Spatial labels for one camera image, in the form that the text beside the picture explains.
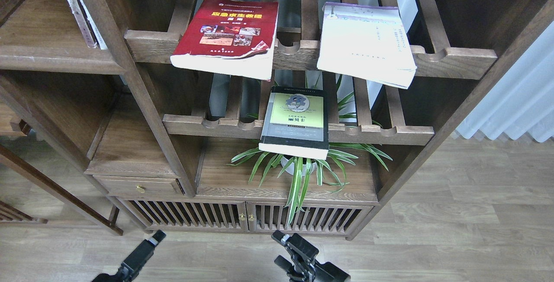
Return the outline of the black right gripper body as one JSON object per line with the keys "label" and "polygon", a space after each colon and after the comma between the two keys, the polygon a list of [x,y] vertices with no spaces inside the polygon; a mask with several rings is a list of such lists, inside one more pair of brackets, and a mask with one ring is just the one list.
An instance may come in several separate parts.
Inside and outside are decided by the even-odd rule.
{"label": "black right gripper body", "polygon": [[278,256],[274,263],[282,268],[290,282],[350,282],[351,276],[330,262],[320,264],[314,258],[291,256],[293,263]]}

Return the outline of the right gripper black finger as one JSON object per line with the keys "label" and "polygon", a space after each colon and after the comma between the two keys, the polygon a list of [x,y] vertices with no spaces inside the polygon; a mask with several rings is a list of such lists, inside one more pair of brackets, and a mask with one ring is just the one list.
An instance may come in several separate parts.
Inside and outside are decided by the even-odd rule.
{"label": "right gripper black finger", "polygon": [[303,239],[301,235],[288,235],[276,230],[271,235],[271,238],[285,247],[295,262],[305,263],[307,266],[313,266],[316,263],[316,256],[319,253],[319,249]]}

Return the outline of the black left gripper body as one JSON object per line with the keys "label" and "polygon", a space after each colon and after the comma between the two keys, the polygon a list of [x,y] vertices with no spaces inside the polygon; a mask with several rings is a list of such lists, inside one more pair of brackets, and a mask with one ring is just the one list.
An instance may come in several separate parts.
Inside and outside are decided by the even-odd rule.
{"label": "black left gripper body", "polygon": [[141,242],[138,247],[121,263],[114,275],[101,273],[92,282],[132,282],[147,261],[154,254],[155,244]]}

